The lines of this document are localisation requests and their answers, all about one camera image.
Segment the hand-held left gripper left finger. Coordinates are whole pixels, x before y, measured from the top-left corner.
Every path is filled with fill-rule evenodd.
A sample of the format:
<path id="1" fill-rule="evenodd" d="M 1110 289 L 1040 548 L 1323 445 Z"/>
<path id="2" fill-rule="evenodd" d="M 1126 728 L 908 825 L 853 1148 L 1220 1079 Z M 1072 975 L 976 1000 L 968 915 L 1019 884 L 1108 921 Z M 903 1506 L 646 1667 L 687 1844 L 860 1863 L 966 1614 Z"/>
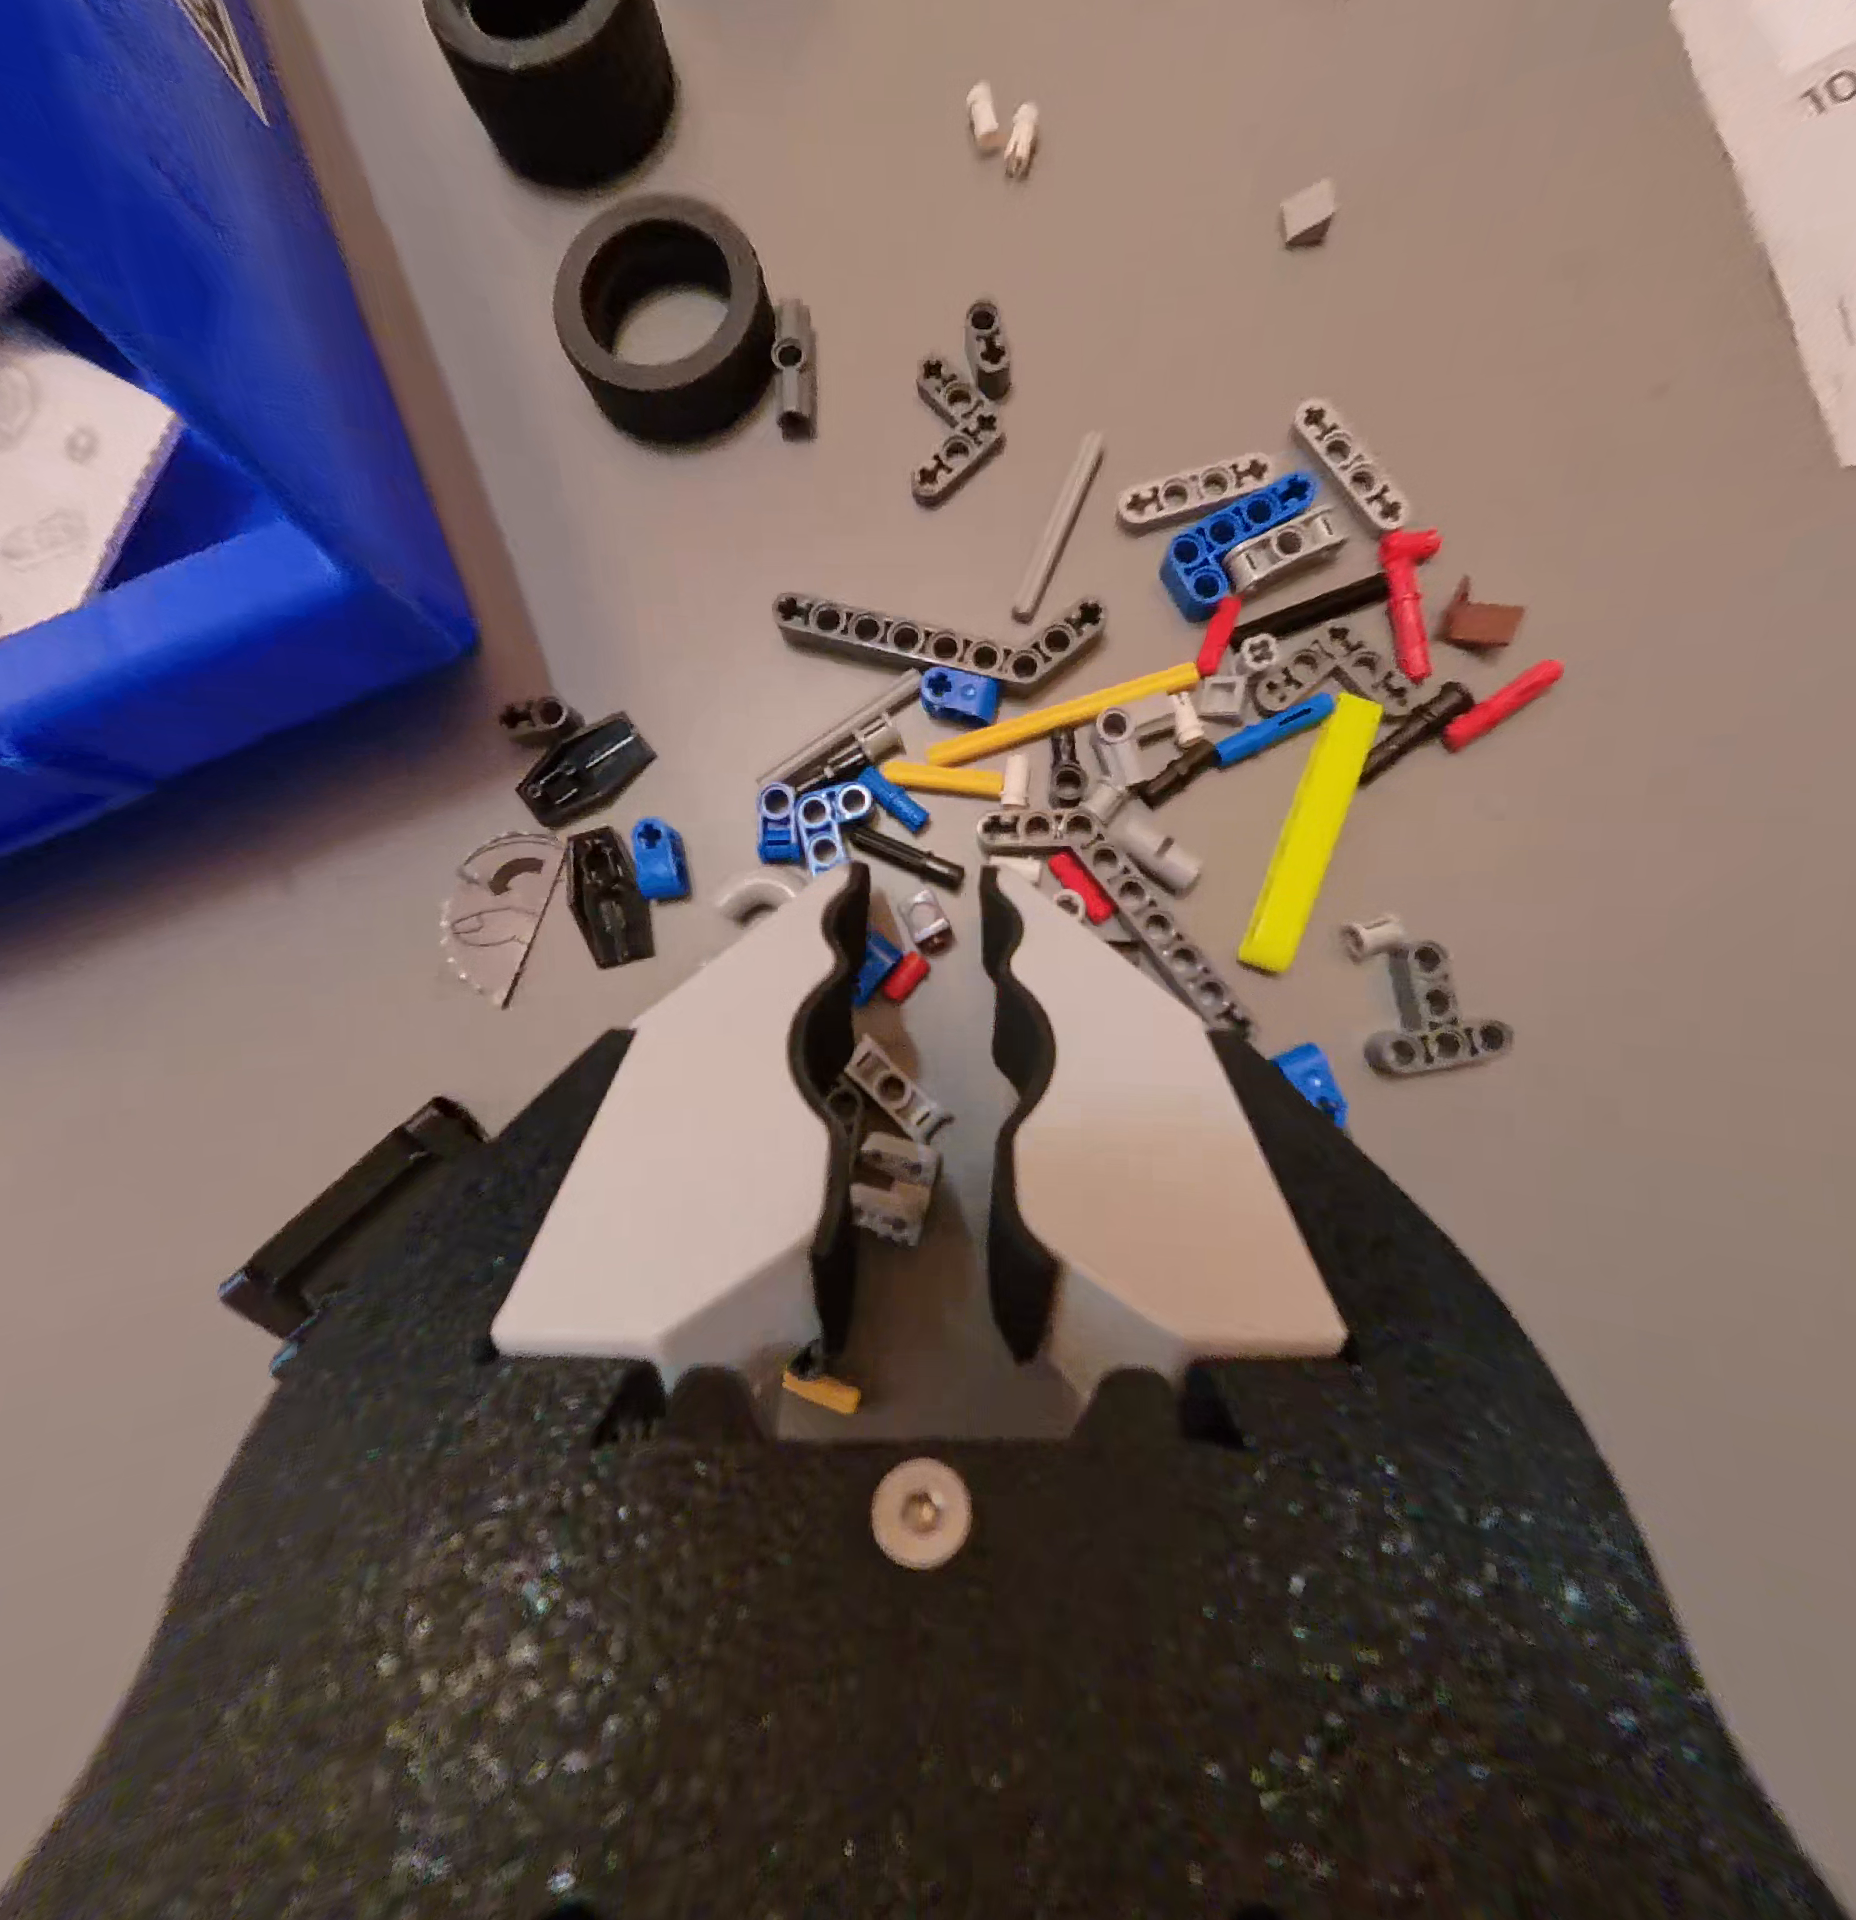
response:
<path id="1" fill-rule="evenodd" d="M 851 1134 L 826 1098 L 856 1050 L 870 877 L 810 882 L 637 1016 L 490 1343 L 773 1388 L 856 1317 Z"/>

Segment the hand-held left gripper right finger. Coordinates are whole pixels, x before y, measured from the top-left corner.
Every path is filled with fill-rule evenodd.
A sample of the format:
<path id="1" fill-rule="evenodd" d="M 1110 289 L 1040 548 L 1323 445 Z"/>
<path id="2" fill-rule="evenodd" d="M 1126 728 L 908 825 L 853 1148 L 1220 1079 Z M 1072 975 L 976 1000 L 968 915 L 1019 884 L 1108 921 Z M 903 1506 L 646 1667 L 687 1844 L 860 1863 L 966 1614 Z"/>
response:
<path id="1" fill-rule="evenodd" d="M 1153 1376 L 1182 1434 L 1242 1439 L 1225 1367 L 1335 1360 L 1348 1340 L 1239 1093 L 1252 1050 L 1002 867 L 980 930 L 1012 1093 L 985 1228 L 1004 1348 L 1081 1405 Z"/>

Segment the pile of lego pieces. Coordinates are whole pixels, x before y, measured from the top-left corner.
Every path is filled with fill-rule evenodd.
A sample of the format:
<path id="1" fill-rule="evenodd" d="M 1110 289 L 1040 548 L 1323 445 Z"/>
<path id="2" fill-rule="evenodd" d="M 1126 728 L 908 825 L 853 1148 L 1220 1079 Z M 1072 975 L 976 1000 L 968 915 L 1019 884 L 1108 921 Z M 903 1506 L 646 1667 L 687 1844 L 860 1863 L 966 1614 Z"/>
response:
<path id="1" fill-rule="evenodd" d="M 911 839 L 879 839 L 870 813 L 930 788 L 982 800 L 975 829 L 980 865 L 971 872 L 978 933 L 963 956 L 985 966 L 980 892 L 988 867 L 1002 867 L 1033 882 L 1120 959 L 1151 973 L 1206 1028 L 1237 1035 L 1254 1053 L 1252 1023 L 1230 990 L 1232 976 L 1210 963 L 1180 918 L 1180 897 L 1199 879 L 1199 863 L 1162 836 L 1136 837 L 1139 829 L 1158 829 L 1151 805 L 1174 798 L 1194 776 L 1244 765 L 1287 740 L 1306 738 L 1312 750 L 1314 731 L 1345 692 L 1383 707 L 1355 800 L 1372 772 L 1419 747 L 1441 741 L 1458 752 L 1487 736 L 1556 685 L 1561 666 L 1527 669 L 1487 700 L 1443 685 L 1410 707 L 1413 688 L 1401 669 L 1427 668 L 1417 570 L 1437 549 L 1439 536 L 1391 522 L 1376 524 L 1377 573 L 1276 609 L 1237 644 L 1230 591 L 1252 580 L 1232 555 L 1244 548 L 1263 570 L 1290 570 L 1333 558 L 1343 529 L 1340 503 L 1316 500 L 1314 469 L 1276 477 L 1258 455 L 1235 465 L 1237 479 L 1254 481 L 1235 500 L 1225 500 L 1218 488 L 1203 491 L 1198 474 L 1174 481 L 1180 507 L 1222 512 L 1222 546 L 1203 531 L 1170 543 L 1172 560 L 1206 565 L 1199 582 L 1213 594 L 1191 611 L 1222 609 L 1218 640 L 1204 640 L 1196 661 L 1059 704 L 1030 707 L 1033 695 L 1105 637 L 1105 606 L 1095 597 L 1052 618 L 1018 645 L 999 647 L 853 597 L 779 594 L 771 618 L 788 644 L 867 659 L 891 680 L 868 707 L 762 779 L 761 848 L 778 860 L 800 858 L 805 875 L 793 885 L 788 872 L 754 872 L 731 894 L 730 916 L 761 923 L 848 863 L 913 863 L 925 872 L 928 849 Z M 856 1050 L 826 1103 L 851 1134 L 848 1208 L 856 1233 L 906 1247 L 918 1242 L 951 1112 L 886 1045 L 860 1029 L 858 1007 L 882 981 L 874 963 L 891 957 L 875 940 L 886 927 L 874 920 L 868 868 L 867 877 L 867 949 L 853 983 Z M 1249 1069 L 1239 1071 L 1239 1091 Z"/>

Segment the black lego panel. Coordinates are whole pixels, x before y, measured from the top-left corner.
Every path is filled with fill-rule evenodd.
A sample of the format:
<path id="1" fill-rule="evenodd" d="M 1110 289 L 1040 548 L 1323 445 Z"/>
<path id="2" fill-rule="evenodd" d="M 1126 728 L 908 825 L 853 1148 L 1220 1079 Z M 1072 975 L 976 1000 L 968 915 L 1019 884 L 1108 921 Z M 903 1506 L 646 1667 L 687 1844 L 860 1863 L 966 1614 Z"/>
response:
<path id="1" fill-rule="evenodd" d="M 390 1220 L 425 1180 L 486 1146 L 481 1122 L 433 1098 L 380 1137 L 217 1287 L 217 1302 L 281 1343 L 313 1326 L 339 1290 L 342 1261 Z"/>

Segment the yellow lego beam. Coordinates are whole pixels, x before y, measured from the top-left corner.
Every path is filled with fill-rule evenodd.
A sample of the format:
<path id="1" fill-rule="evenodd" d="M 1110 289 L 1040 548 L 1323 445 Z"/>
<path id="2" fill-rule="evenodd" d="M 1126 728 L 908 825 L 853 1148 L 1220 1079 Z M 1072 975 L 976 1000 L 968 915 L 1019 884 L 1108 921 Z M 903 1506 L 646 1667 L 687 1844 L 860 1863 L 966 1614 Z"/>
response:
<path id="1" fill-rule="evenodd" d="M 1312 750 L 1302 762 L 1239 939 L 1235 957 L 1242 968 L 1278 976 L 1295 961 L 1381 719 L 1379 704 L 1345 692 L 1333 699 L 1314 731 Z"/>

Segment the black lego tyre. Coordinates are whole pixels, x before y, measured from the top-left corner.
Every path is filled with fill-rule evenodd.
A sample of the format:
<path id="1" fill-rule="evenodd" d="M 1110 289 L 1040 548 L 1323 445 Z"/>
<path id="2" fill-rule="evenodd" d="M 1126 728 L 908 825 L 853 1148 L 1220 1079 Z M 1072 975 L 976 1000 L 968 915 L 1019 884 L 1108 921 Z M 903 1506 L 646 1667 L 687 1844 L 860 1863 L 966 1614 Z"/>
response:
<path id="1" fill-rule="evenodd" d="M 675 359 L 627 359 L 617 347 L 627 316 L 675 291 L 719 299 L 719 327 Z M 558 263 L 553 325 L 601 416 L 651 447 L 719 438 L 774 378 L 774 308 L 755 248 L 723 210 L 692 196 L 634 196 L 589 220 Z"/>
<path id="2" fill-rule="evenodd" d="M 611 186 L 661 143 L 675 64 L 653 3 L 426 3 L 425 20 L 521 179 Z"/>

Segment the clear plastic scrap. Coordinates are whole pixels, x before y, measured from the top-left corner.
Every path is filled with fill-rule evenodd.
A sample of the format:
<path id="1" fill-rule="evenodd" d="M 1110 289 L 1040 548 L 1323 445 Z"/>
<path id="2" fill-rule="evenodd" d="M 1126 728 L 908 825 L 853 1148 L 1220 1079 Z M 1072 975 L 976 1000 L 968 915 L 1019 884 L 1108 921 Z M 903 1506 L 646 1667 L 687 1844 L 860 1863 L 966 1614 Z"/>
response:
<path id="1" fill-rule="evenodd" d="M 457 980 L 505 1011 L 565 877 L 569 843 L 546 832 L 493 836 L 461 858 L 438 909 L 438 954 Z"/>

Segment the tagged blue storage bin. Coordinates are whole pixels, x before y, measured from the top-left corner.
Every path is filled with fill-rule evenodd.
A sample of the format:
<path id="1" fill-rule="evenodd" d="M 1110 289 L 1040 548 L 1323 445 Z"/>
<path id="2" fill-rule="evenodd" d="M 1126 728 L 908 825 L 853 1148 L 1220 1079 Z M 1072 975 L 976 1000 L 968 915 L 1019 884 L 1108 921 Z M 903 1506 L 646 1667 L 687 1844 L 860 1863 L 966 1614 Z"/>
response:
<path id="1" fill-rule="evenodd" d="M 89 604 L 0 642 L 0 863 L 473 652 L 255 4 L 0 4 L 0 237 L 181 421 Z"/>

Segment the white paper sheets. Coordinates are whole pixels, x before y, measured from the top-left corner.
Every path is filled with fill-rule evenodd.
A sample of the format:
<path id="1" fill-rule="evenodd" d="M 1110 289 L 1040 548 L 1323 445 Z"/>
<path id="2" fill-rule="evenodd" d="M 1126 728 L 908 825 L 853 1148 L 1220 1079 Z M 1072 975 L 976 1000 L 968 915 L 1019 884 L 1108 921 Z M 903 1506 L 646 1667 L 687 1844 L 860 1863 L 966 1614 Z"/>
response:
<path id="1" fill-rule="evenodd" d="M 0 237 L 0 642 L 89 604 L 181 438 L 162 402 L 22 320 L 34 289 Z"/>

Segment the open instruction booklet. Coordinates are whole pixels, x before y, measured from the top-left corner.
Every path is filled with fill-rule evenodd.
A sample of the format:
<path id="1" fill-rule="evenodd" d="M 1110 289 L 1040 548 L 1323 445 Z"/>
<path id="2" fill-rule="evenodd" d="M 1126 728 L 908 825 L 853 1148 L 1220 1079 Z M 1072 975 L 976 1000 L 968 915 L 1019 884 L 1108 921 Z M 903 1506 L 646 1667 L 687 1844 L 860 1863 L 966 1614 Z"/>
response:
<path id="1" fill-rule="evenodd" d="M 1856 467 L 1856 3 L 1671 3 L 1794 330 L 1837 464 Z"/>

